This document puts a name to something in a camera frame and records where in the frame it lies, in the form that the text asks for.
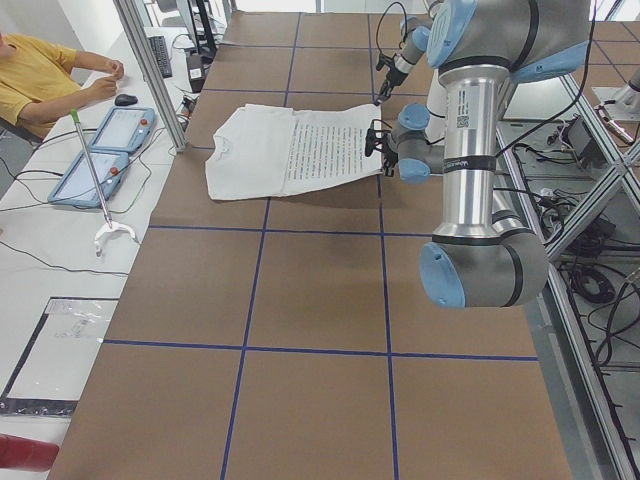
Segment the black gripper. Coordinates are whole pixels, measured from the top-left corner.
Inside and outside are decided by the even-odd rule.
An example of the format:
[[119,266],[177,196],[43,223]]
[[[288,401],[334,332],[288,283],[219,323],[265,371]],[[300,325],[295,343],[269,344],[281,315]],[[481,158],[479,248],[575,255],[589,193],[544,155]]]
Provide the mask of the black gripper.
[[388,145],[381,148],[381,154],[383,157],[382,167],[384,175],[386,177],[394,177],[394,167],[398,162],[398,154]]
[[406,73],[398,70],[395,66],[390,67],[382,84],[382,89],[376,95],[374,104],[381,105],[388,101],[393,89],[402,85],[406,78]]

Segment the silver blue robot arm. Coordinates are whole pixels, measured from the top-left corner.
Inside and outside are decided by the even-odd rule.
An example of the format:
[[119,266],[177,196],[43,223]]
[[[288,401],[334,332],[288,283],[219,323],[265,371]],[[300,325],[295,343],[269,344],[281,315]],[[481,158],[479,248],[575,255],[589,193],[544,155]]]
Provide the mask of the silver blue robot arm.
[[403,180],[443,176],[443,218],[420,254],[430,300],[447,308],[509,307],[533,299],[549,269],[541,239],[494,188],[499,90],[571,73],[587,58],[586,1],[445,1],[428,25],[409,21],[386,61],[387,99],[421,59],[446,93],[444,152],[429,151],[429,115],[405,107],[388,137]]
[[[376,106],[381,105],[391,97],[393,89],[404,83],[414,67],[425,55],[435,18],[434,9],[437,5],[441,4],[441,1],[424,1],[424,4],[429,16],[429,19],[425,23],[422,23],[415,16],[408,16],[405,6],[401,1],[391,2],[384,10],[378,22],[375,34],[378,59],[375,69],[381,71],[386,67],[388,71],[378,93],[374,97],[373,104]],[[384,17],[394,5],[398,5],[402,10],[400,22],[401,41],[399,43],[399,50],[392,56],[389,56],[381,49],[378,35]]]

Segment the person's left hand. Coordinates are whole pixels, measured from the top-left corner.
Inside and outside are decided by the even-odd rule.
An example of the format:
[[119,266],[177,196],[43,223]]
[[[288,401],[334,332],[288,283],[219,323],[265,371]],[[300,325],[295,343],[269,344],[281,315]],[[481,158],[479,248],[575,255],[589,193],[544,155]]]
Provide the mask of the person's left hand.
[[107,59],[104,61],[100,71],[113,76],[116,80],[120,80],[124,76],[124,65],[119,60]]

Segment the person's right hand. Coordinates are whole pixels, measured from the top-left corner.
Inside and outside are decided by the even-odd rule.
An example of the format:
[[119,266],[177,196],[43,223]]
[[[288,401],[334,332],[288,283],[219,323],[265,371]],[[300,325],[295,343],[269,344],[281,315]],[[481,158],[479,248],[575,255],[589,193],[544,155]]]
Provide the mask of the person's right hand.
[[91,86],[85,89],[90,101],[99,101],[114,97],[117,93],[117,79],[112,76],[95,80]]

